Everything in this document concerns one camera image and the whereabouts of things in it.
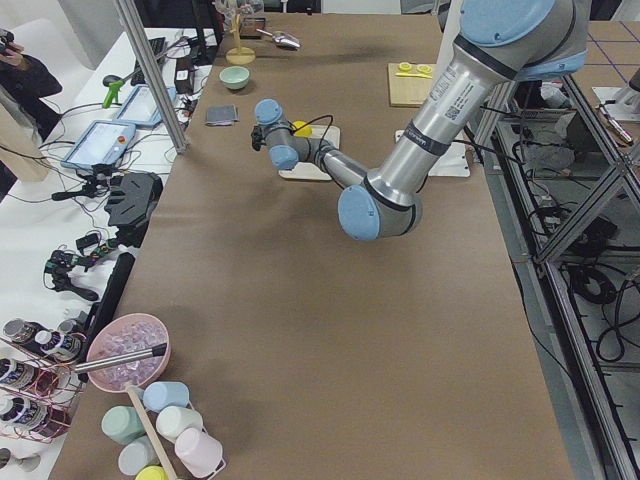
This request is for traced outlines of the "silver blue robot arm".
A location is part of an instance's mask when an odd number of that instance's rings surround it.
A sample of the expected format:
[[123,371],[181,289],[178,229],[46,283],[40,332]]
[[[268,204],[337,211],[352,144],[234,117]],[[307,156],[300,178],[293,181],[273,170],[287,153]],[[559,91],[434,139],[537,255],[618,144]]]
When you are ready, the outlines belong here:
[[338,217],[351,238],[401,236],[422,218],[418,192],[491,90],[508,81],[571,74],[585,63],[588,1],[464,1],[453,56],[383,164],[365,169],[330,142],[294,135],[280,104],[255,107],[252,146],[278,170],[312,163],[343,191]]

